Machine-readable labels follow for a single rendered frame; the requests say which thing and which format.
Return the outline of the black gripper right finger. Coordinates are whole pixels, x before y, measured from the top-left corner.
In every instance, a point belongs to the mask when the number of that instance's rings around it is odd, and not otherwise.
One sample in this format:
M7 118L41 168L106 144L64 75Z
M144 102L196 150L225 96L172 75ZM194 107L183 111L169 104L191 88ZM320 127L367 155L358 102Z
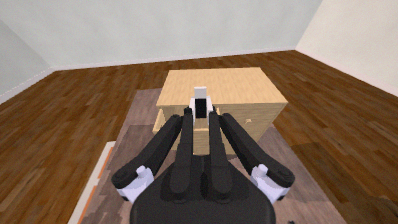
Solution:
M207 111L208 103L208 111ZM210 96L206 98L211 154L212 192L220 200L227 200L232 191L232 178L227 162L221 130L250 175L250 180L273 203L283 200L295 181L295 175L284 165L266 154L229 113L218 115ZM221 128L221 130L220 130Z

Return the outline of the light brown wooden drawer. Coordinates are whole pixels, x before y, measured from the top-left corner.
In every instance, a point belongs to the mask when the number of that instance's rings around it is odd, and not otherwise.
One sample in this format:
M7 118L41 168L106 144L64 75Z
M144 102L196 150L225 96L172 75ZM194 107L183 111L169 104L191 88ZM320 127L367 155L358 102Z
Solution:
M227 105L222 106L221 114L229 113L242 128L266 128L282 104L269 105Z
M193 155L197 154L210 154L209 150L193 150Z
M172 115L178 114L179 116L183 116L184 108L187 107L188 106L161 107L153 128L154 135L156 135L156 133L162 128L162 126ZM220 115L218 106L215 106L215 110L217 114ZM177 146L180 142L180 136L181 132L179 133L170 150L177 150ZM207 114L206 118L196 118L195 113L195 124L193 125L193 150L209 150L209 125L207 122Z
M258 137L261 135L261 133L264 131L264 129L244 129L254 141L258 139ZM227 138L225 137L223 131L222 131L222 142L223 143L229 143Z
M236 154L230 144L224 144L226 154Z

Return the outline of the light wooden chest of drawers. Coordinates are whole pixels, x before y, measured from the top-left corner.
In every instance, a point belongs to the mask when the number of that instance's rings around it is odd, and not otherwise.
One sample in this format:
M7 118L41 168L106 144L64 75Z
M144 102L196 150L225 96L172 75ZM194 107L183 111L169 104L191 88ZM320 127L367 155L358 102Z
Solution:
M169 70L156 107L184 107L190 105L195 96L194 87L206 87L213 106L227 105L269 105L282 107L264 129L257 141L280 114L288 101L269 80L260 67Z

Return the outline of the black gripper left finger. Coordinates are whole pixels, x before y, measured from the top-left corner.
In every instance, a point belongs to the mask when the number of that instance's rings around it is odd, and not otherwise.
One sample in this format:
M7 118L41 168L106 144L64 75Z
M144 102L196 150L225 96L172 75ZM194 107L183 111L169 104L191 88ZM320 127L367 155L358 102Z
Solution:
M184 115L172 115L139 155L113 174L111 182L125 201L133 204L138 195L154 181L180 132L170 190L176 200L183 200L189 195L194 124L195 96L191 96L190 105L184 108Z

